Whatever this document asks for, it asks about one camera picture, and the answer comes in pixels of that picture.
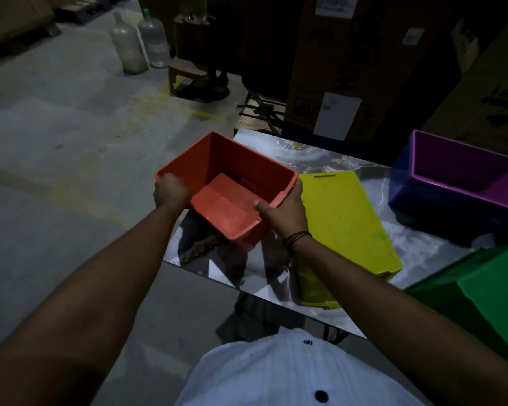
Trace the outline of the person's left forearm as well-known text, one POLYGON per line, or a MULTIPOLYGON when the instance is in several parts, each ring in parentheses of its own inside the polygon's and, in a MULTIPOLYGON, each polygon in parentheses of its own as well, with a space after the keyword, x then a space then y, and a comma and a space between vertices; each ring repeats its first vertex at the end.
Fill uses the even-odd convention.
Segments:
POLYGON ((188 201, 165 201, 0 344, 0 406, 88 406, 118 359, 188 201))

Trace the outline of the person's right hand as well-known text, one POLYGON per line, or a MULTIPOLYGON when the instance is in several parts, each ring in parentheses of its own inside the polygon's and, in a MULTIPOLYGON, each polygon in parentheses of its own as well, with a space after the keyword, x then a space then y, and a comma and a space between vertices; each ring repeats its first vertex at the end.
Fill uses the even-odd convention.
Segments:
POLYGON ((293 189, 277 206, 278 211, 274 218, 264 218, 271 228, 282 240, 298 231, 309 231, 305 206, 302 201, 303 186, 300 178, 297 179, 293 189))

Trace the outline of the large brown cardboard box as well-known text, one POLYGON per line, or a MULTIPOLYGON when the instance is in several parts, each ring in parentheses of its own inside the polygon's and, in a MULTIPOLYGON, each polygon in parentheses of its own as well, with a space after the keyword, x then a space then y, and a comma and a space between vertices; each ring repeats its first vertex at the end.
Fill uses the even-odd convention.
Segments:
POLYGON ((303 8, 283 136, 366 145, 457 0, 358 0, 352 19, 317 16, 316 2, 303 8), (362 99, 344 141, 313 134, 326 92, 362 99))
POLYGON ((423 130, 508 155, 508 24, 423 130))

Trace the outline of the black wrist band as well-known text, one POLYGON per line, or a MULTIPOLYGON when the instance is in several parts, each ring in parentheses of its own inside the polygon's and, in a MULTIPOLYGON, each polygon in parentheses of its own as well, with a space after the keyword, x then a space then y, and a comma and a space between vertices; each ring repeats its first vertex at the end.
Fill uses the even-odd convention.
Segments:
POLYGON ((290 236, 288 236, 287 238, 285 238, 283 240, 283 245, 284 245, 284 247, 286 248, 287 251, 292 253, 293 252, 293 245, 299 239, 301 239, 303 237, 312 237, 312 234, 309 231, 298 231, 298 232, 295 232, 295 233, 291 234, 290 236))

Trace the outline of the white buttoned shirt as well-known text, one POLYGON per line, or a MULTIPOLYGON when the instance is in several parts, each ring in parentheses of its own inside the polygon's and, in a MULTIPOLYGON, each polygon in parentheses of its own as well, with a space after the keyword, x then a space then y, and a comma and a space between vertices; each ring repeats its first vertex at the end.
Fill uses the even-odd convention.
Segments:
POLYGON ((204 355, 176 406, 424 406, 399 382, 303 329, 204 355))

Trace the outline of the yellow plastic storage bin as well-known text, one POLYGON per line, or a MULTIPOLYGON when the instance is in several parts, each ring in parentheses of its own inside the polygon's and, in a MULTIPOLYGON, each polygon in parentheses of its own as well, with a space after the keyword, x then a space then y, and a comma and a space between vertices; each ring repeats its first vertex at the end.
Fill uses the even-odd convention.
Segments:
POLYGON ((313 238, 378 277, 402 270, 390 238, 354 171, 301 174, 313 238))

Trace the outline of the person's left hand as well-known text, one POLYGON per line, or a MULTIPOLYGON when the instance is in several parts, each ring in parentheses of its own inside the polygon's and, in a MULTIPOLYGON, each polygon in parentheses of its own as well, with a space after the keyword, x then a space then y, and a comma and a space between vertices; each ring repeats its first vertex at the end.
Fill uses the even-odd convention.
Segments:
POLYGON ((156 208, 165 208, 180 214, 191 200, 191 191, 180 177, 165 173, 155 182, 153 198, 156 208))

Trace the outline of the purple plastic storage bin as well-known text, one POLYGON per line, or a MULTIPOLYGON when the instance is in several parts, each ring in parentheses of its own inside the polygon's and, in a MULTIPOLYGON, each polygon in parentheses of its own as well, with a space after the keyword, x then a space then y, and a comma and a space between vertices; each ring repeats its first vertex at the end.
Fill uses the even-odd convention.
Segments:
POLYGON ((413 130, 391 167, 388 204, 423 231, 508 242, 508 156, 413 130))

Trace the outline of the green plastic storage bin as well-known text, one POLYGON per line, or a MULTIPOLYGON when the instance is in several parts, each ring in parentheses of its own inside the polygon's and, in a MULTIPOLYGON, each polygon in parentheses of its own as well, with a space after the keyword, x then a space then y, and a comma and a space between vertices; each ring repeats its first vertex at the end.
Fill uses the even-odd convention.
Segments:
POLYGON ((508 361, 508 244, 478 249, 406 292, 508 361))

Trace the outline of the blue wooden pallet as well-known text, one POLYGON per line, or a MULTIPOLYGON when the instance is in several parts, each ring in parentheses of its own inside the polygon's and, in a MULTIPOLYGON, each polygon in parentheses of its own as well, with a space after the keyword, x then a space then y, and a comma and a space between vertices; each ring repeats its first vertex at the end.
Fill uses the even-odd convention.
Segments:
POLYGON ((52 10, 58 22, 82 26, 127 1, 130 0, 77 0, 52 10))

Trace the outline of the large clear water jug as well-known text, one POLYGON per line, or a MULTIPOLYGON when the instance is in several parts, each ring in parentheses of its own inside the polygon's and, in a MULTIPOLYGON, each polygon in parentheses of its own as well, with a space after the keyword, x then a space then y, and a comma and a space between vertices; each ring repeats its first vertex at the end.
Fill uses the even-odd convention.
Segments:
POLYGON ((149 9, 142 10, 142 20, 137 24, 149 65, 163 69, 171 61, 169 45, 163 23, 150 15, 149 9))
POLYGON ((137 75, 148 71, 141 42, 134 26, 126 22, 120 12, 114 11, 115 23, 109 30, 117 55, 125 74, 137 75))

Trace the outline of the small wooden stool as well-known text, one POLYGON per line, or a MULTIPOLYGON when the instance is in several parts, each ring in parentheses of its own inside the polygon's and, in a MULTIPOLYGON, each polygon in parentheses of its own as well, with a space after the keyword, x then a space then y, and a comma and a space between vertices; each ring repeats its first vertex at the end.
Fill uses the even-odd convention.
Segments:
POLYGON ((169 95, 200 103, 220 101, 230 95, 226 71, 174 57, 168 67, 169 95))

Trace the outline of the red plastic storage bin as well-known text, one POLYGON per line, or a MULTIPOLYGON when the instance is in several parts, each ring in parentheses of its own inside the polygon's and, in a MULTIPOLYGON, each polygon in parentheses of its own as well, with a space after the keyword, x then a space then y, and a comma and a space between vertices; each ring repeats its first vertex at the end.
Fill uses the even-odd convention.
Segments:
POLYGON ((230 242, 250 252, 270 227, 254 201, 275 208, 293 189, 298 173, 212 131, 155 173, 174 174, 189 187, 190 208, 230 242))

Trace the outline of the white paper label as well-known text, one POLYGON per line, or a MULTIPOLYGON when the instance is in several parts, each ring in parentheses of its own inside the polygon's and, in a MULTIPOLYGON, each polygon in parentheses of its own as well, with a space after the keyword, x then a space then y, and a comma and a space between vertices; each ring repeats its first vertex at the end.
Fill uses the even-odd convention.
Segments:
POLYGON ((313 134, 344 141, 348 135, 362 99, 326 92, 316 120, 313 134))
POLYGON ((352 19, 358 0, 317 0, 315 14, 321 17, 352 19))

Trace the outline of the person's right forearm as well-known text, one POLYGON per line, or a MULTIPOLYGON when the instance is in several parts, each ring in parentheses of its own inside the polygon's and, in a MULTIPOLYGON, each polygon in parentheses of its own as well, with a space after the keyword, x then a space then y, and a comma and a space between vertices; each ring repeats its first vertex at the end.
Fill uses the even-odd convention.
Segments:
POLYGON ((508 406, 508 361, 446 317, 316 241, 305 260, 374 346, 437 406, 508 406))

